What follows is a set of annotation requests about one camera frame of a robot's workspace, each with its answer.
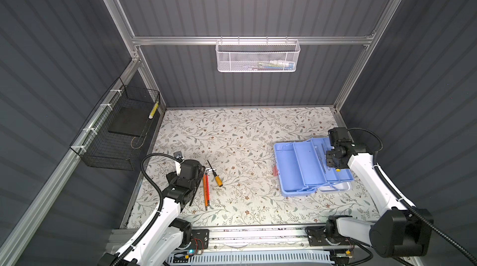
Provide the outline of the white and blue tool box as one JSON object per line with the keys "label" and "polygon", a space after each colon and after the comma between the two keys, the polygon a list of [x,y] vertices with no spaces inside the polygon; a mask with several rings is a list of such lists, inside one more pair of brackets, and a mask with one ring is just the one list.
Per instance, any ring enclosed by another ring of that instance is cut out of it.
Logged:
{"label": "white and blue tool box", "polygon": [[279,142],[273,146],[281,194],[284,197],[308,196],[315,192],[343,193],[352,189],[350,170],[336,172],[323,166],[321,144],[331,150],[328,138],[303,142]]}

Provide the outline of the silver tweezers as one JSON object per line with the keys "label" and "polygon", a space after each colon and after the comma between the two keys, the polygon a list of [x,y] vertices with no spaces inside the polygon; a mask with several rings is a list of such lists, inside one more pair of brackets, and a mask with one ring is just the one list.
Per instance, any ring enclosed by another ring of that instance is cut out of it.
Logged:
{"label": "silver tweezers", "polygon": [[326,152],[327,152],[327,149],[325,148],[325,144],[321,144],[321,147],[322,147],[322,156],[323,156],[323,166],[324,167],[327,167],[327,159],[326,159]]}

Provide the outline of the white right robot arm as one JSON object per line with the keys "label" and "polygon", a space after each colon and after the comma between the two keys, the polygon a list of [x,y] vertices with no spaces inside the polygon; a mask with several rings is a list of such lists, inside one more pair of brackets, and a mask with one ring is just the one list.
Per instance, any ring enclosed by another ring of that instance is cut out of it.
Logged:
{"label": "white right robot arm", "polygon": [[351,216],[328,218],[324,234],[332,244],[349,241],[368,253],[367,262],[378,254],[406,266],[406,257],[426,255],[432,233],[436,233],[473,265],[476,257],[439,229],[430,212],[420,209],[399,191],[377,162],[377,150],[355,142],[348,128],[328,131],[331,149],[325,153],[326,165],[335,170],[349,169],[364,184],[380,218],[376,222],[359,221]]}

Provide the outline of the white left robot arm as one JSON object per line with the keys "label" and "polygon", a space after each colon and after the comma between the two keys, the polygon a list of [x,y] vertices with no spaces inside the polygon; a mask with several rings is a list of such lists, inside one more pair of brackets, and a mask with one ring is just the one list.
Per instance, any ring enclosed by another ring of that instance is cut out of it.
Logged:
{"label": "white left robot arm", "polygon": [[[162,190],[147,174],[147,162],[153,157],[165,157],[175,162],[175,171],[166,175],[168,186]],[[161,266],[177,249],[191,243],[191,223],[179,215],[186,205],[192,205],[206,168],[197,160],[185,159],[178,151],[173,155],[152,153],[140,163],[143,178],[159,195],[159,202],[146,222],[115,253],[105,253],[99,266]]]}

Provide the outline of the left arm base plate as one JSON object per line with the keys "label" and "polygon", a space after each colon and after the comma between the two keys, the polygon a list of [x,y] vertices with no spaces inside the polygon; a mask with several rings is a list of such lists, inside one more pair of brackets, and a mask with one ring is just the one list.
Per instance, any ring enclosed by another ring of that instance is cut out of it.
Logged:
{"label": "left arm base plate", "polygon": [[205,250],[209,247],[210,239],[209,229],[192,229],[190,232],[184,233],[185,237],[178,250]]}

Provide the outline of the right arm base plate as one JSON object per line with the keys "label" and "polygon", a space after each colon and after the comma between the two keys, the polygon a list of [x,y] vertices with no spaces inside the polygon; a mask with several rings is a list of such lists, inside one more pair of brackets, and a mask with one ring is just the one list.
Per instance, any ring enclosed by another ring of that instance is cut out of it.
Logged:
{"label": "right arm base plate", "polygon": [[308,226],[304,229],[310,246],[350,246],[354,243],[341,236],[336,230],[328,230],[325,226]]}

